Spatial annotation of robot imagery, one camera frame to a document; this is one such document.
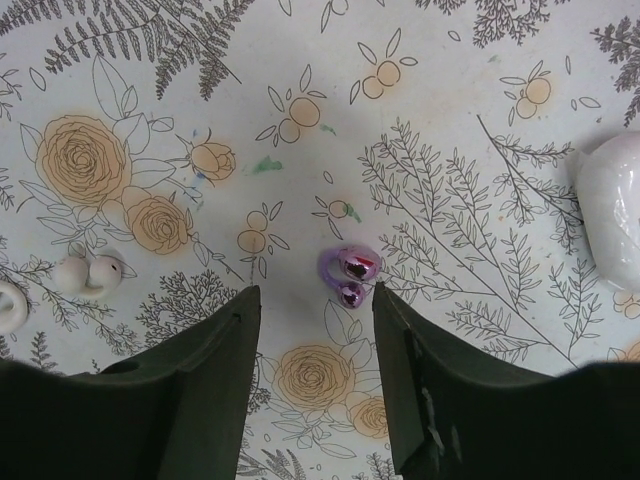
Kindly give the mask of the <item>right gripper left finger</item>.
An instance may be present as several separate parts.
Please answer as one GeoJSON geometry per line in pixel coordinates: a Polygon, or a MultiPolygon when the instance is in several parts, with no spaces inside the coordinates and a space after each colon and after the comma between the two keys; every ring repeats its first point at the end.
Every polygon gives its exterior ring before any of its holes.
{"type": "Polygon", "coordinates": [[[261,323],[249,287],[98,374],[1,364],[5,479],[231,479],[261,323]]]}

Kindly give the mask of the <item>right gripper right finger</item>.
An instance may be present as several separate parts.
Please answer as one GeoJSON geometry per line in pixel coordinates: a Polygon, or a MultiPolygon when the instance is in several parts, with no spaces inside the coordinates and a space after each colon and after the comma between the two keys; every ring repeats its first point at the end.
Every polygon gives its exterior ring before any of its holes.
{"type": "Polygon", "coordinates": [[[635,479],[639,367],[558,377],[499,360],[378,283],[374,333],[395,472],[405,479],[635,479]]]}

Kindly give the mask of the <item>white earbud charging case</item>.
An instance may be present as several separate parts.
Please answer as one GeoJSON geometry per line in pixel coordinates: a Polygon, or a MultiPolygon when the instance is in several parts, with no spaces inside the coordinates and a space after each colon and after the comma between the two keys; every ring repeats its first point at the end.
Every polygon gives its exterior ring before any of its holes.
{"type": "Polygon", "coordinates": [[[579,155],[574,185],[601,279],[639,291],[639,134],[615,136],[579,155]]]}

